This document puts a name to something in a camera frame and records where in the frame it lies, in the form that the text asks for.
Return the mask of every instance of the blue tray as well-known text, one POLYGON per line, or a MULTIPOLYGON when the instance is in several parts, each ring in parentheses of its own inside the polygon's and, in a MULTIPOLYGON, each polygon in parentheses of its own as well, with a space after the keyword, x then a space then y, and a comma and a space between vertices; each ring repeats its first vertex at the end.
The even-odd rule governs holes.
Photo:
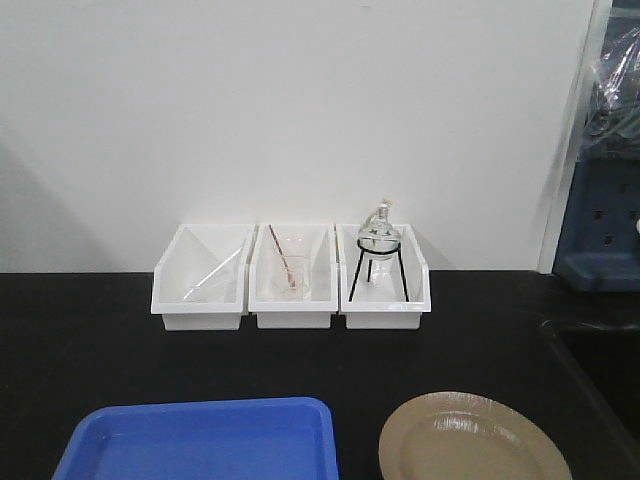
POLYGON ((108 407, 76 427, 53 480, 337 480, 313 398, 108 407))

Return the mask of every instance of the metal ring stand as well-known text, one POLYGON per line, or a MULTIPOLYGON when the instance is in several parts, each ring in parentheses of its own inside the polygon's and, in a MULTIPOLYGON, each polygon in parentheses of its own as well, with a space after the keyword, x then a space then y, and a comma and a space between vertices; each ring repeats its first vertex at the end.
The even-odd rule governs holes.
MULTIPOLYGON (((364 254, 368 253, 370 255, 391 255, 393 253, 398 254, 398 260, 400 262, 400 276, 402 277, 402 288, 404 288, 404 298, 408 302, 409 301, 409 292, 407 291, 407 279, 404 276, 404 264, 402 263, 402 252, 400 249, 400 243, 393 250, 389 250, 388 252, 374 252, 373 250, 369 250, 368 248, 360 245, 360 240, 357 242, 358 248, 360 249, 360 258, 358 259, 358 266, 356 268, 356 275, 353 277, 353 284, 351 285, 351 293, 349 294, 349 301, 353 300, 353 294, 356 291, 356 283, 358 282, 358 275, 360 274, 360 268, 362 267, 362 259, 364 258, 364 254)), ((369 259, 369 267, 367 269, 367 282, 371 281, 371 264, 373 263, 373 259, 369 259)))

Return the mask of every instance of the transparent plastic sheet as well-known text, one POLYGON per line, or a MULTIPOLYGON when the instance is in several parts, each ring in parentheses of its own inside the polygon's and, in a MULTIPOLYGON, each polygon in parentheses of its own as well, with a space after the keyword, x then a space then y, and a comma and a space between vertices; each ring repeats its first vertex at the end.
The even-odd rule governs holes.
POLYGON ((611 11, 580 160, 640 153, 640 8, 611 11))

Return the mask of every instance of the paper plate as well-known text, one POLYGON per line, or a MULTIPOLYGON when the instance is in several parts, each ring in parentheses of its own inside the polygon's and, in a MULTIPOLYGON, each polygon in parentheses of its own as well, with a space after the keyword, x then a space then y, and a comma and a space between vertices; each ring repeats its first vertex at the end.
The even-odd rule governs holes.
POLYGON ((571 480, 549 437, 515 410, 460 392, 421 395, 387 419, 385 480, 571 480))

